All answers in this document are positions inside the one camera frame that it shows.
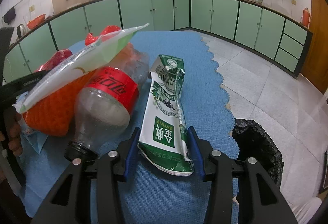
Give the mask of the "person's left hand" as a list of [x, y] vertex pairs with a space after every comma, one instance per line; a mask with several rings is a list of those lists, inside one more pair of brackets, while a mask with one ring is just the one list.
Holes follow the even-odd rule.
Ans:
[[21, 145], [21, 126], [19, 121], [22, 115], [16, 112], [15, 107], [10, 106], [4, 111], [4, 121], [6, 127], [6, 133], [8, 136], [8, 147], [18, 157], [22, 154], [23, 148]]

